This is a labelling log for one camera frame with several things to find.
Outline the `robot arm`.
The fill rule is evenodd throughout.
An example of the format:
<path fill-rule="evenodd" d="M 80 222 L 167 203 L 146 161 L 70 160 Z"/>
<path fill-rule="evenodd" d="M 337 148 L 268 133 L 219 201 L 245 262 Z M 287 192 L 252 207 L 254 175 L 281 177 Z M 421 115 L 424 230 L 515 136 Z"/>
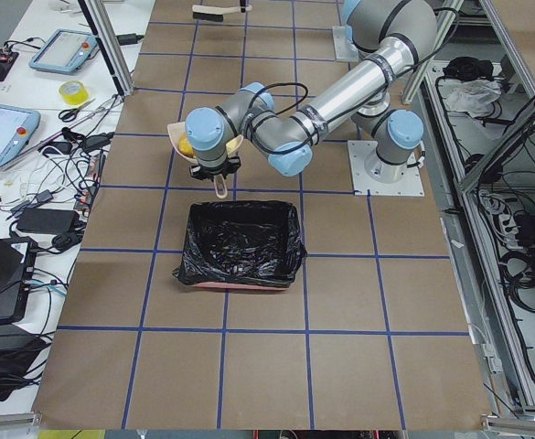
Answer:
<path fill-rule="evenodd" d="M 424 1 L 347 1 L 342 9 L 360 63 L 308 104 L 284 119 L 265 85 L 253 82 L 222 104 L 187 115 L 185 135 L 196 164 L 190 175 L 212 180 L 235 173 L 239 158 L 229 141 L 243 136 L 285 177 L 302 172 L 312 148 L 349 118 L 380 134 L 378 156 L 391 165 L 407 162 L 421 141 L 423 124 L 413 112 L 390 106 L 387 89 L 433 53 L 437 23 Z"/>

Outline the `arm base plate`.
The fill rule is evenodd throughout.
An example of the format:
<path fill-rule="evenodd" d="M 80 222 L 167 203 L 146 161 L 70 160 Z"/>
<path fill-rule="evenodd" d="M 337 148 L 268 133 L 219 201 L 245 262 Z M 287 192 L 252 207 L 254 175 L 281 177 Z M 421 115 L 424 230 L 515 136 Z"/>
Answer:
<path fill-rule="evenodd" d="M 353 32 L 351 26 L 332 27 L 332 38 L 337 62 L 358 62 L 361 55 L 352 41 Z"/>
<path fill-rule="evenodd" d="M 393 166 L 377 156 L 376 141 L 348 141 L 353 193 L 358 196 L 423 197 L 421 165 L 414 152 L 405 164 Z"/>

